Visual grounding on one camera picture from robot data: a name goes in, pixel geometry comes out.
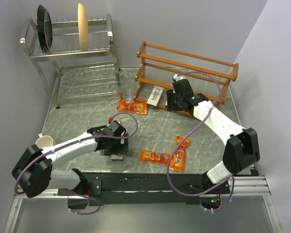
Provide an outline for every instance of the dish rack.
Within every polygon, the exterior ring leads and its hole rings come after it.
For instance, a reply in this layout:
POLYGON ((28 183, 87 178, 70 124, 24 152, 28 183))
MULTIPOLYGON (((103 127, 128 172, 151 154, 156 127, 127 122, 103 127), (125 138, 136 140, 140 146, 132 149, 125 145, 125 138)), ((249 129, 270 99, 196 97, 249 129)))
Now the dish rack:
POLYGON ((20 44, 37 69, 44 90, 57 109, 64 103, 123 96, 110 14, 107 14, 106 19, 88 20, 89 42, 86 51, 80 48, 78 21, 75 19, 73 21, 62 19, 60 22, 56 20, 52 23, 52 29, 52 46, 50 51, 43 53, 39 42, 37 43, 36 23, 32 19, 27 19, 21 33, 20 44), (112 57, 109 59, 111 61, 102 58, 107 56, 112 57), (83 65, 84 61, 82 63, 81 58, 93 63, 83 65), (72 61, 74 66, 59 64, 69 59, 74 59, 72 61), (40 62, 51 62, 57 72, 53 90, 50 90, 47 84, 40 62))
MULTIPOLYGON (((141 44, 137 57, 141 58, 141 64, 135 80, 139 82, 134 95, 135 101, 147 102, 147 98, 140 92, 146 85, 156 85, 165 89, 173 89, 172 78, 175 74, 194 70, 207 73, 218 81, 221 87, 221 96, 216 104, 224 104, 230 81, 235 81, 238 76, 238 63, 228 63, 187 52, 173 50, 157 45, 141 44)), ((203 93, 208 99, 215 100, 218 96, 218 87, 212 79, 203 74, 184 75, 191 84, 195 94, 203 93)), ((158 104, 159 108, 165 109, 165 104, 158 104)))

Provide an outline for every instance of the silver rack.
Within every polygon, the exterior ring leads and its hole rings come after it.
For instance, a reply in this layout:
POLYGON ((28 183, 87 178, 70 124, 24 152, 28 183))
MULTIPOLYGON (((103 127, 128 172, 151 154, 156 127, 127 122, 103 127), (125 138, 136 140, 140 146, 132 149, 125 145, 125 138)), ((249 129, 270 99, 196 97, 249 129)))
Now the silver rack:
POLYGON ((46 94, 56 108, 60 104, 75 101, 91 101, 96 98, 122 96, 119 79, 119 60, 111 15, 106 19, 88 20, 89 42, 86 51, 80 49, 78 22, 73 19, 52 23, 53 42, 50 51, 43 53, 39 43, 36 24, 27 19, 20 37, 20 44, 37 69, 46 94), (58 61, 68 59, 110 56, 112 61, 89 65, 62 66, 58 61), (51 62, 57 72, 53 91, 50 90, 40 62, 51 62))

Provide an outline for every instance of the mug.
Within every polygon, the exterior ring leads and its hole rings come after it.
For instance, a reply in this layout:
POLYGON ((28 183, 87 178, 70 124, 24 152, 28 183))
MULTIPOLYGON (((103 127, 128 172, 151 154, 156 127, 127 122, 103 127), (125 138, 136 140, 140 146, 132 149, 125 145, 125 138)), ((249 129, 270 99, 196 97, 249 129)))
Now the mug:
POLYGON ((48 135, 42 135, 39 133, 39 138, 35 142, 35 144, 38 146, 38 148, 43 148, 43 147, 50 147, 53 146, 53 138, 48 135))

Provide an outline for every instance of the yellow plate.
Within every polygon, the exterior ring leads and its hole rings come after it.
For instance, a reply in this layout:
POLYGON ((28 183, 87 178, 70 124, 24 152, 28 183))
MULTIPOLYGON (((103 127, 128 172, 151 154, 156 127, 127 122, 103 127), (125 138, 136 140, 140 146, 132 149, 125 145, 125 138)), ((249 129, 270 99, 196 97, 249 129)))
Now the yellow plate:
POLYGON ((87 49, 88 43, 88 22, 85 7, 79 3, 78 6, 78 25, 79 25, 79 39, 81 50, 87 49))

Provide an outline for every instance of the orange snack bag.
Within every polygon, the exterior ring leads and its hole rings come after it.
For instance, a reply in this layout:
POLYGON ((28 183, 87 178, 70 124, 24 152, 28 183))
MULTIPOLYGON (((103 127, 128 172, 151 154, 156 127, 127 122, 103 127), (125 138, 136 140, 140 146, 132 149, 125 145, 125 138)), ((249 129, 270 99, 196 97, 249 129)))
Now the orange snack bag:
POLYGON ((150 150, 141 150, 140 152, 140 160, 141 162, 150 161, 150 162, 157 162, 160 164, 168 164, 168 160, 171 154, 165 153, 158 153, 150 150))
POLYGON ((142 102, 131 102, 126 103, 125 100, 120 99, 117 104, 118 111, 124 111, 129 113, 146 114, 147 108, 146 103, 142 102))
MULTIPOLYGON (((178 145, 179 142, 183 139, 182 136, 176 137, 176 144, 178 145)), ((186 148, 188 147, 190 143, 190 140, 187 138, 184 140, 184 142, 181 144, 179 149, 177 150, 176 154, 173 157, 173 160, 170 164, 170 169, 177 170, 177 171, 183 171, 185 166, 185 156, 186 156, 186 148)))

